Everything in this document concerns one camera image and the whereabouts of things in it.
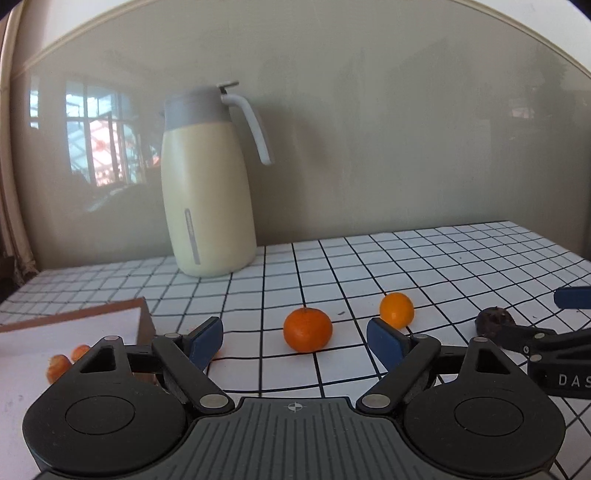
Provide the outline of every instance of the thermos label stripe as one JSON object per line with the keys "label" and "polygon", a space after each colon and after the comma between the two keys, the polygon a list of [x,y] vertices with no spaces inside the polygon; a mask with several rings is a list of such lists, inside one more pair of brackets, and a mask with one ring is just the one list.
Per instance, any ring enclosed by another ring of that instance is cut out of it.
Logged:
{"label": "thermos label stripe", "polygon": [[191,249],[193,250],[193,261],[195,262],[195,265],[201,265],[199,251],[197,250],[197,240],[195,240],[195,230],[193,229],[193,220],[191,218],[191,210],[188,208],[185,208],[185,220],[187,222],[187,232],[189,233]]}

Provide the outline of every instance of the crosshair marking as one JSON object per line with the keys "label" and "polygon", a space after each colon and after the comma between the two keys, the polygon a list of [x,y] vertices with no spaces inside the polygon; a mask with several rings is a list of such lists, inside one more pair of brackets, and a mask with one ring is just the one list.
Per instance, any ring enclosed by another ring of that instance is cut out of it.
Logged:
{"label": "crosshair marking", "polygon": [[290,403],[287,408],[289,408],[292,412],[296,412],[296,411],[300,411],[302,408],[304,408],[304,406],[301,403],[298,402],[293,402]]}

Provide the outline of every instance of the white tiled table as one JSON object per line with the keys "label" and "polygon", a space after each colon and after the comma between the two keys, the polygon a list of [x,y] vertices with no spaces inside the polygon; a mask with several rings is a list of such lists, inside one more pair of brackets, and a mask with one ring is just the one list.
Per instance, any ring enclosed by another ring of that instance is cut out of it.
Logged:
{"label": "white tiled table", "polygon": [[[355,402],[385,372],[365,341],[385,293],[412,299],[408,331],[466,345],[478,311],[490,306],[558,333],[588,327],[591,311],[554,305],[553,290],[566,284],[591,284],[591,262],[514,223],[486,223],[260,247],[252,265],[219,278],[187,277],[171,257],[44,271],[0,306],[0,323],[145,297],[158,333],[222,317],[224,343],[208,374],[234,398]],[[285,317],[304,302],[334,323],[327,348],[313,355],[294,353],[282,337]],[[525,368],[522,355],[509,355]],[[591,478],[590,402],[553,400],[568,425],[553,472]]]}

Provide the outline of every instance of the wall molding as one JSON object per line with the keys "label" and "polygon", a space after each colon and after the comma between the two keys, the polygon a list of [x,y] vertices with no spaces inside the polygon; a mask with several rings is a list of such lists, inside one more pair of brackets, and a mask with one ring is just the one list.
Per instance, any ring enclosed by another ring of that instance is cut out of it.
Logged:
{"label": "wall molding", "polygon": [[[80,35],[88,32],[89,30],[92,30],[93,28],[98,27],[99,25],[102,25],[103,23],[108,22],[109,20],[119,17],[123,14],[131,12],[131,11],[136,10],[138,8],[144,7],[146,5],[153,4],[157,1],[159,1],[159,0],[134,0],[131,2],[127,2],[123,5],[119,5],[118,7],[114,7],[111,10],[98,15],[97,17],[91,18],[89,21],[83,23],[82,25],[79,25],[78,27],[69,31],[64,36],[53,41],[52,43],[50,43],[47,47],[42,49],[37,54],[33,55],[29,59],[26,59],[26,61],[23,62],[21,68],[19,68],[18,70],[14,70],[12,72],[11,79],[12,80],[16,79],[17,77],[19,77],[20,75],[25,73],[27,70],[29,70],[30,68],[35,66],[37,63],[42,61],[45,57],[50,55],[52,52],[54,52],[58,48],[64,46],[69,41],[74,40],[75,38],[79,37]],[[582,73],[584,73],[587,77],[589,77],[591,79],[591,71],[589,69],[587,69],[587,67],[585,65],[583,65],[581,62],[576,60],[573,56],[571,56],[569,53],[564,51],[558,45],[556,45],[553,42],[551,42],[550,40],[548,40],[546,37],[542,36],[541,34],[536,32],[532,28],[524,25],[523,23],[515,20],[514,18],[511,18],[508,15],[505,15],[505,14],[499,12],[498,10],[488,7],[487,5],[480,4],[480,3],[476,2],[475,0],[448,0],[448,1],[452,1],[457,4],[464,5],[468,8],[477,10],[481,13],[484,13],[486,15],[494,17],[494,18],[522,31],[526,35],[534,38],[535,40],[544,44],[546,47],[553,50],[558,55],[562,56],[566,61],[568,61],[570,64],[572,64],[574,67],[579,69]]]}
{"label": "wall molding", "polygon": [[[54,51],[58,50],[60,47],[64,46],[71,40],[83,35],[84,33],[92,30],[93,28],[102,25],[103,23],[108,22],[114,18],[120,17],[128,12],[136,10],[138,8],[144,7],[149,4],[156,3],[158,0],[134,0],[132,2],[127,2],[122,5],[118,5],[96,17],[91,18],[90,20],[78,25],[76,28],[70,30],[67,34],[61,36],[60,38],[51,42],[47,47],[43,48],[38,53],[34,54],[32,57],[26,59],[22,66],[18,70],[14,70],[12,72],[12,80],[16,79],[17,77],[21,76],[30,68],[34,67],[37,63],[42,61],[45,57],[53,53]],[[30,4],[31,0],[23,0],[23,3]]]}

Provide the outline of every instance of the wall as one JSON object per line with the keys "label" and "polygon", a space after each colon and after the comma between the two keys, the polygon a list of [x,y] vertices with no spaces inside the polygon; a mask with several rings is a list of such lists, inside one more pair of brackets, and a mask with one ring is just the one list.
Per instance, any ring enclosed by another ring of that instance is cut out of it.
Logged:
{"label": "wall", "polygon": [[[170,253],[149,166],[163,101],[226,79],[277,156],[260,164],[234,112],[259,244],[509,219],[583,249],[591,79],[531,36],[450,1],[161,0],[12,83],[15,174],[43,267]],[[135,180],[73,172],[66,95],[82,85],[129,98],[129,142],[147,162]]]}
{"label": "wall", "polygon": [[571,55],[591,72],[591,21],[567,0],[475,0],[490,7]]}
{"label": "wall", "polygon": [[141,0],[29,0],[21,19],[22,34],[17,44],[13,69],[27,67],[40,53],[52,47],[88,22],[103,15],[124,11],[130,3]]}
{"label": "wall", "polygon": [[[21,20],[14,71],[89,28],[152,0],[29,0]],[[591,72],[591,22],[568,0],[459,0],[500,12],[571,55]]]}

